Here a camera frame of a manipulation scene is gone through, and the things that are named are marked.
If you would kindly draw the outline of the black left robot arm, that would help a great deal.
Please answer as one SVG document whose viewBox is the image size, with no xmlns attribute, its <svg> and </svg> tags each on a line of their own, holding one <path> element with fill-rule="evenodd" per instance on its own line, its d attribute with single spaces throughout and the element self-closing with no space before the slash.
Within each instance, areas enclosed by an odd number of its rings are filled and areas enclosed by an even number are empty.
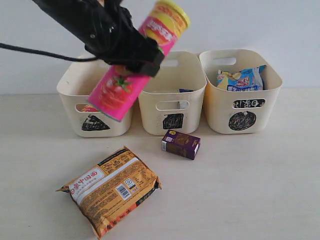
<svg viewBox="0 0 320 240">
<path fill-rule="evenodd" d="M 155 77 L 165 58 L 158 43 L 134 27 L 119 0 L 36 0 L 35 4 L 109 65 Z"/>
</svg>

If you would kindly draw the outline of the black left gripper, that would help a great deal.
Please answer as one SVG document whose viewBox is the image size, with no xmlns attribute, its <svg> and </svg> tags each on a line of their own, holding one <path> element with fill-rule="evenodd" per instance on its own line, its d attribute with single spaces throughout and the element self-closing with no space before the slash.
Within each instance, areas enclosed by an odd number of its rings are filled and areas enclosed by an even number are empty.
<svg viewBox="0 0 320 240">
<path fill-rule="evenodd" d="M 140 33 L 132 23 L 130 11 L 120 0 L 99 0 L 96 43 L 85 44 L 85 50 L 109 65 L 125 65 L 139 75 L 155 77 L 165 58 L 156 40 Z"/>
</svg>

